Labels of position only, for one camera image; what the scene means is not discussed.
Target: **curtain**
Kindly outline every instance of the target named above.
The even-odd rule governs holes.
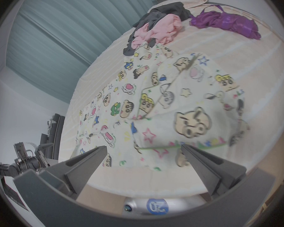
[[[154,1],[25,0],[11,29],[6,66],[69,103],[86,69]]]

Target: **bed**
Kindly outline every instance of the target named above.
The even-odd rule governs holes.
[[[209,4],[190,8],[196,16]],[[168,46],[179,53],[201,51],[215,60],[244,88],[243,119],[250,132],[237,145],[227,149],[227,160],[254,168],[273,148],[284,132],[284,41],[259,18],[222,6],[227,13],[237,13],[255,20],[261,40],[219,28],[198,29],[183,21],[184,28]],[[217,10],[211,7],[205,11]],[[134,28],[115,40],[80,78],[71,99],[61,136],[59,162],[70,158],[76,144],[79,111],[113,80],[123,66],[122,49]],[[207,192],[191,166],[156,172],[148,168],[99,167],[88,184],[99,190],[128,196],[173,198]]]

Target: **purple strap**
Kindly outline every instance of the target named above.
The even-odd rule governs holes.
[[[206,8],[212,6],[216,6],[222,10],[222,13],[216,11],[204,12]],[[261,38],[261,35],[258,32],[258,26],[254,20],[249,20],[238,14],[225,13],[220,5],[210,5],[208,7],[203,9],[197,17],[191,15],[189,24],[198,28],[207,28],[208,26],[221,28],[257,40]]]

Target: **garment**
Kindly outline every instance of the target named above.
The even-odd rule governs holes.
[[[178,15],[181,21],[189,18],[191,15],[190,11],[185,9],[183,3],[173,2],[166,5],[153,8],[149,13],[144,14],[138,22],[136,22],[133,27],[136,29],[129,36],[127,47],[123,49],[123,54],[126,56],[131,56],[134,54],[134,50],[131,47],[131,43],[134,40],[134,34],[139,29],[142,28],[146,23],[149,23],[148,29],[152,29],[154,25],[162,19],[166,14]]]
[[[182,28],[181,19],[174,14],[168,14],[156,25],[149,29],[149,23],[145,24],[135,32],[135,39],[131,43],[133,49],[138,48],[144,41],[149,42],[151,38],[156,39],[156,44],[166,44],[173,40],[176,33]]]
[[[242,34],[251,39],[259,40],[261,38],[261,35],[258,33],[258,26],[254,20],[249,20],[248,18],[238,14],[225,13],[221,6],[215,6],[223,12],[204,12],[205,9],[203,9],[197,17],[194,17],[193,15],[190,16],[192,18],[189,22],[190,25],[194,25],[198,28],[206,28],[208,26],[221,28]]]
[[[181,144],[219,157],[249,129],[244,91],[204,53],[162,44],[136,49],[116,78],[80,112],[72,157],[107,146],[102,167],[185,167]]]

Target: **purple satin fabric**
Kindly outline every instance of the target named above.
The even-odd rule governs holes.
[[[207,28],[208,26],[221,28],[242,34],[250,39],[259,40],[261,38],[261,35],[258,32],[258,26],[254,20],[249,20],[248,18],[238,14],[225,13],[220,5],[215,6],[221,9],[223,12],[204,12],[205,9],[203,9],[203,11],[197,17],[194,17],[193,15],[190,16],[191,21],[189,24],[198,28]]]

